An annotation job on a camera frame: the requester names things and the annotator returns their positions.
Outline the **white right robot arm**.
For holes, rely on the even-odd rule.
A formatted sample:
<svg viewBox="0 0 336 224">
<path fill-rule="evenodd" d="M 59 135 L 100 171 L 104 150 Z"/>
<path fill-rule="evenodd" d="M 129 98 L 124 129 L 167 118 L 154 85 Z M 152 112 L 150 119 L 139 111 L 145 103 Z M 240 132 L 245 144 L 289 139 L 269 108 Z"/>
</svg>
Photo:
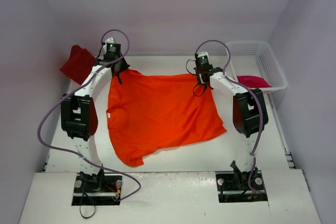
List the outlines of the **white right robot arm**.
<svg viewBox="0 0 336 224">
<path fill-rule="evenodd" d="M 222 68 L 214 68 L 209 63 L 208 53 L 195 54 L 196 87 L 201 87 L 203 95 L 207 89 L 217 90 L 232 101 L 232 118 L 236 131 L 248 139 L 240 148 L 238 159 L 232 161 L 235 171 L 233 184 L 245 188 L 251 182 L 251 175 L 256 169 L 256 149 L 261 132 L 268 123 L 264 95 L 260 89 L 250 89 L 234 80 Z"/>
</svg>

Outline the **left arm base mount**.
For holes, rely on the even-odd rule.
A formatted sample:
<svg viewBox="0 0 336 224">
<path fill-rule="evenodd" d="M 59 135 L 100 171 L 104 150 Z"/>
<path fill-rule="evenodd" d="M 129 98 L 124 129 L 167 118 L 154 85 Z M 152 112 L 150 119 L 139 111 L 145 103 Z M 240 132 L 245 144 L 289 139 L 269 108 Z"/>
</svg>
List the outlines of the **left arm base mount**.
<svg viewBox="0 0 336 224">
<path fill-rule="evenodd" d="M 93 176 L 76 175 L 72 206 L 118 206 L 122 192 L 123 178 L 120 174 L 105 173 L 97 180 Z"/>
</svg>

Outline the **orange t shirt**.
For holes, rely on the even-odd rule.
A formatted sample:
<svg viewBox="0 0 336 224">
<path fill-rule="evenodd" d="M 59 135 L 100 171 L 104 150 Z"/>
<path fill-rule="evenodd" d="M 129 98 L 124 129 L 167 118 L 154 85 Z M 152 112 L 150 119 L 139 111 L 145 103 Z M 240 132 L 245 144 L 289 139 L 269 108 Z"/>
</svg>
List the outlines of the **orange t shirt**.
<svg viewBox="0 0 336 224">
<path fill-rule="evenodd" d="M 106 110 L 110 142 L 127 166 L 164 148 L 209 141 L 226 133 L 210 90 L 190 74 L 146 76 L 126 70 L 113 77 Z"/>
</svg>

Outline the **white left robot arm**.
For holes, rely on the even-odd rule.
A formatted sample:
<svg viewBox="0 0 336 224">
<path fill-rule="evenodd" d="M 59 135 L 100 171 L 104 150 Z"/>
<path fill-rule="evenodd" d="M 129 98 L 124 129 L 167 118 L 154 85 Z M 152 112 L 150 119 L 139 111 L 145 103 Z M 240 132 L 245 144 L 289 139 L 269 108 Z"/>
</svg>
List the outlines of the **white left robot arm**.
<svg viewBox="0 0 336 224">
<path fill-rule="evenodd" d="M 121 84 L 121 72 L 129 68 L 121 53 L 121 45 L 112 37 L 102 43 L 104 55 L 95 58 L 88 50 L 74 45 L 68 61 L 60 71 L 70 80 L 82 86 L 74 95 L 63 96 L 61 103 L 61 128 L 74 141 L 77 152 L 82 155 L 81 180 L 92 192 L 99 192 L 105 186 L 102 162 L 98 157 L 95 133 L 98 129 L 98 115 L 95 100 L 113 77 Z"/>
</svg>

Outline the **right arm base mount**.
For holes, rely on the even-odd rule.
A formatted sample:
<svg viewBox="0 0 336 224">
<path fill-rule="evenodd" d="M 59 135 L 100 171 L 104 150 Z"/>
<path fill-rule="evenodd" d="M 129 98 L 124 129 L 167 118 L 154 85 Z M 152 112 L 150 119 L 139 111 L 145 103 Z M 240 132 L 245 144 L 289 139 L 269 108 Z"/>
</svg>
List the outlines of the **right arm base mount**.
<svg viewBox="0 0 336 224">
<path fill-rule="evenodd" d="M 257 168 L 253 172 L 242 172 L 232 161 L 230 172 L 216 172 L 218 201 L 226 203 L 248 203 L 267 201 L 264 180 Z"/>
</svg>

